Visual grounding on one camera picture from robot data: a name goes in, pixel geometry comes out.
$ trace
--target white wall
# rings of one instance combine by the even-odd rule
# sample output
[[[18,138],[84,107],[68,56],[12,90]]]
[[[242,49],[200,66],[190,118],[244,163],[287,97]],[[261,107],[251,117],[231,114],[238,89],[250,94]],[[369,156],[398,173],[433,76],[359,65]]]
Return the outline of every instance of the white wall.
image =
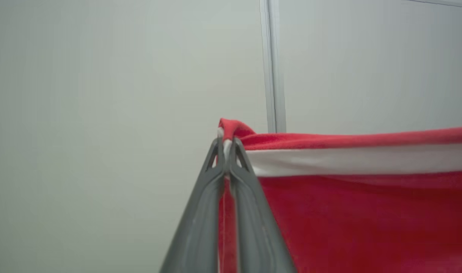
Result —
[[[267,131],[257,0],[0,0],[0,273],[156,272],[221,116]]]
[[[462,7],[280,1],[287,132],[462,126]]]

